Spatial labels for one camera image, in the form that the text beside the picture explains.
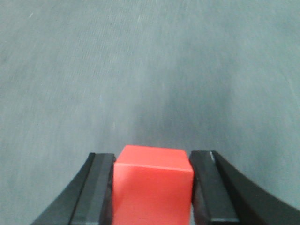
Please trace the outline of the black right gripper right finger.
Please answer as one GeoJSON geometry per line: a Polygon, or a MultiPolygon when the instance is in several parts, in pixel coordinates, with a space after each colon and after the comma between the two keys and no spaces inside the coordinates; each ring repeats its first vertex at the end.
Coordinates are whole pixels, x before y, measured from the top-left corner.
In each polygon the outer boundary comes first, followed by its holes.
{"type": "Polygon", "coordinates": [[[298,225],[300,211],[248,179],[216,151],[194,150],[197,225],[298,225]]]}

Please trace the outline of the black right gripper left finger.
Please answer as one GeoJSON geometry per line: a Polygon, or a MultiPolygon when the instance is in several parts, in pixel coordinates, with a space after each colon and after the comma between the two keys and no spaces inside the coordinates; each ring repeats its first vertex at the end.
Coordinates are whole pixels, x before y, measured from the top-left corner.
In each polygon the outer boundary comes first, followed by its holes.
{"type": "Polygon", "coordinates": [[[77,175],[34,225],[110,225],[115,155],[90,153],[77,175]]]}

